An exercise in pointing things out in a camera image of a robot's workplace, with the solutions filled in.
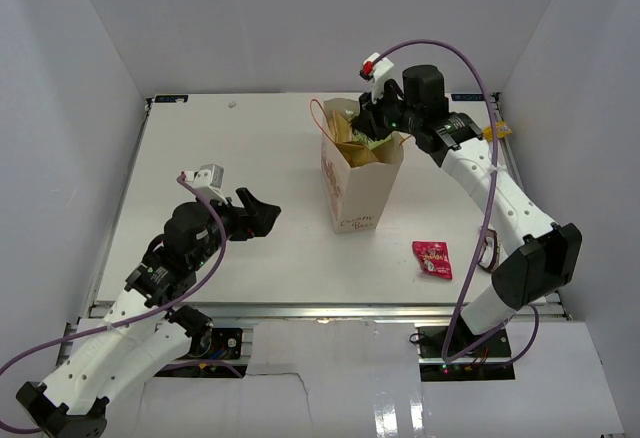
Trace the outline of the green candy packet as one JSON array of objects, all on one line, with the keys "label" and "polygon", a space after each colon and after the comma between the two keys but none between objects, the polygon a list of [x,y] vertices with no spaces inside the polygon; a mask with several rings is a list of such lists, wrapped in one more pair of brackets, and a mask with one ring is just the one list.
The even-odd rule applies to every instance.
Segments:
[{"label": "green candy packet", "polygon": [[386,138],[383,139],[371,139],[365,133],[353,130],[352,131],[352,142],[355,144],[359,144],[365,146],[369,150],[374,150],[383,144],[390,142],[393,140],[393,136],[389,134]]}]

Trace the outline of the yellow chips bag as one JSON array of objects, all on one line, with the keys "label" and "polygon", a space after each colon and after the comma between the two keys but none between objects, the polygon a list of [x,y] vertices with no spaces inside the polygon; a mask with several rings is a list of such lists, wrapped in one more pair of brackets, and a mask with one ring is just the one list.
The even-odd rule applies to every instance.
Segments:
[{"label": "yellow chips bag", "polygon": [[355,140],[350,122],[343,115],[333,111],[330,115],[328,126],[333,143],[351,168],[379,161],[366,144]]}]

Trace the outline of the red candy packet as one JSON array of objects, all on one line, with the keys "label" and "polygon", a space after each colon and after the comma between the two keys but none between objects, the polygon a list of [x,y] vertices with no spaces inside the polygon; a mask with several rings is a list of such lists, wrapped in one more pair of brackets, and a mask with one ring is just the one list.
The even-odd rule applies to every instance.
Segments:
[{"label": "red candy packet", "polygon": [[452,280],[452,266],[445,242],[413,241],[412,251],[421,270],[430,276]]}]

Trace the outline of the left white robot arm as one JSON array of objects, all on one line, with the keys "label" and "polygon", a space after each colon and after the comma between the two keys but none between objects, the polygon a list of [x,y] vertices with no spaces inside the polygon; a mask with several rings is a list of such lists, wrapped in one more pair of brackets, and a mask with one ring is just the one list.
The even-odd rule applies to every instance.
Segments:
[{"label": "left white robot arm", "polygon": [[27,382],[16,399],[49,437],[99,437],[107,408],[172,361],[199,357],[211,345],[212,322],[184,299],[201,286],[197,272],[210,258],[221,260],[230,241],[267,236],[281,209],[246,188],[239,205],[213,188],[195,191],[177,206],[130,273],[122,292],[97,327],[80,339],[54,372]]}]

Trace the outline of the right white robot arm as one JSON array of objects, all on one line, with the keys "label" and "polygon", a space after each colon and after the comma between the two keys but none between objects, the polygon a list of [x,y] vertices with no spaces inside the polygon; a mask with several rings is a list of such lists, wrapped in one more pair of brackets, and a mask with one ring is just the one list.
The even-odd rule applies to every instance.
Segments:
[{"label": "right white robot arm", "polygon": [[392,62],[378,55],[364,61],[360,74],[370,89],[359,98],[352,128],[374,141],[394,132],[412,136],[484,211],[481,230],[496,231],[507,255],[477,298],[457,301],[443,337],[444,361],[472,357],[519,310],[571,282],[582,234],[543,212],[500,168],[495,145],[481,128],[469,115],[451,111],[436,66],[409,67],[400,82],[392,70]]}]

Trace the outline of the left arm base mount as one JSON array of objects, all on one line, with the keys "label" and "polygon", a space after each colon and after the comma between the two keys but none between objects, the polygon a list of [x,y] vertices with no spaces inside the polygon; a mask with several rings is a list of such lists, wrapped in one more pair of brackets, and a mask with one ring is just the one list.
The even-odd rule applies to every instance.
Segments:
[{"label": "left arm base mount", "polygon": [[189,351],[155,374],[164,378],[243,378],[246,365],[240,363],[243,330],[212,328]]}]

